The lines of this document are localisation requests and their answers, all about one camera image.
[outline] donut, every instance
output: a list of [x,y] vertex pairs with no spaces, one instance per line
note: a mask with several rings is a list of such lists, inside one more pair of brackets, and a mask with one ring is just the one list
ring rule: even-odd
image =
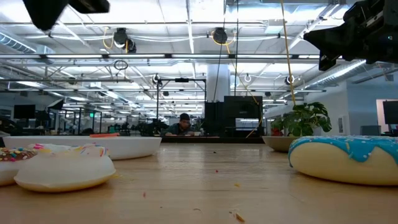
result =
[[41,145],[14,180],[27,190],[67,192],[102,184],[116,172],[109,150],[95,144],[84,146]]
[[0,186],[14,184],[19,168],[36,155],[36,150],[0,148]]
[[364,185],[398,185],[398,138],[302,137],[289,149],[290,166],[314,177]]

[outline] blue icing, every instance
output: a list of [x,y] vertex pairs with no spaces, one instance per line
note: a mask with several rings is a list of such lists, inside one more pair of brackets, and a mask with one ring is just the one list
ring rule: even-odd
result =
[[289,163],[292,151],[299,145],[308,142],[319,142],[332,144],[347,153],[350,159],[357,162],[365,162],[371,155],[375,147],[380,147],[383,151],[390,154],[398,165],[398,138],[379,137],[379,136],[308,136],[302,137],[290,145]]

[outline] black cap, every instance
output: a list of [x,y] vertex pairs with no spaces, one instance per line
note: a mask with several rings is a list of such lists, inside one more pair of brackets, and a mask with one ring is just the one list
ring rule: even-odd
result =
[[189,115],[188,114],[186,114],[186,113],[182,113],[181,115],[180,115],[180,121],[189,121],[190,120],[190,118],[189,118]]

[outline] man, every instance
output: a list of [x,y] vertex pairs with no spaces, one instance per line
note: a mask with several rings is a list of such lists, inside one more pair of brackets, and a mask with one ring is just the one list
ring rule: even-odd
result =
[[189,115],[182,113],[180,115],[180,122],[171,125],[164,131],[165,136],[193,136],[193,129],[191,128]]

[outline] red object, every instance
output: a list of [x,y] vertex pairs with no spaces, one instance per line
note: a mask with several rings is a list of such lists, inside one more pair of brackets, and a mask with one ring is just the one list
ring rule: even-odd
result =
[[271,129],[271,136],[283,136],[283,135],[284,135],[283,132],[280,131],[279,129],[277,128]]
[[114,134],[91,134],[90,138],[108,138],[108,137],[117,137],[119,133]]

